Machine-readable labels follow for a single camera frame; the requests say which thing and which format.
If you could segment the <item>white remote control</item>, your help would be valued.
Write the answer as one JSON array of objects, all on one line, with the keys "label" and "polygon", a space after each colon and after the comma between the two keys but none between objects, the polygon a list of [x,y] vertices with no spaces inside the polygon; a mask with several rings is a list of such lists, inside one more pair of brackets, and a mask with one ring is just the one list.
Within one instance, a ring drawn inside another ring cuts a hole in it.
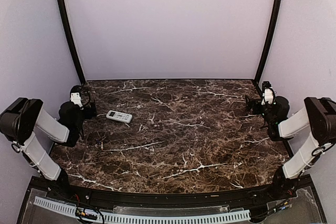
[{"label": "white remote control", "polygon": [[131,114],[110,110],[106,114],[106,118],[117,122],[130,123],[133,116]]}]

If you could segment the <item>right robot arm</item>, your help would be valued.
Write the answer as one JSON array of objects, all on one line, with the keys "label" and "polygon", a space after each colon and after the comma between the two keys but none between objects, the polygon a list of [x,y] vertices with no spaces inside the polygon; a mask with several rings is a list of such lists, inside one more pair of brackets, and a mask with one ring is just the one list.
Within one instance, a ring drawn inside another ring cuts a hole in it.
[{"label": "right robot arm", "polygon": [[305,171],[335,146],[335,101],[306,97],[303,107],[289,114],[288,99],[276,95],[270,82],[263,82],[261,91],[259,99],[245,96],[247,112],[262,116],[273,142],[287,143],[298,137],[302,140],[298,150],[275,171],[268,187],[269,197],[278,200],[294,193]]}]

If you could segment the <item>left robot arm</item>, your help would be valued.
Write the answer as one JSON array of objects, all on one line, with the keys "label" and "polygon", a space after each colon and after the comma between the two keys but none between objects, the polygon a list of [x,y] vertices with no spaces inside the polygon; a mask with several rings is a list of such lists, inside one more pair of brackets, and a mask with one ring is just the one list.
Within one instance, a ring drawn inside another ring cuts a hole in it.
[{"label": "left robot arm", "polygon": [[32,168],[55,183],[54,193],[61,200],[69,201],[74,197],[74,189],[69,185],[68,174],[42,147],[34,130],[41,130],[57,144],[75,147],[84,137],[84,121],[96,115],[96,103],[89,89],[74,86],[69,101],[60,106],[58,119],[45,110],[41,99],[18,98],[1,113],[1,133]]}]

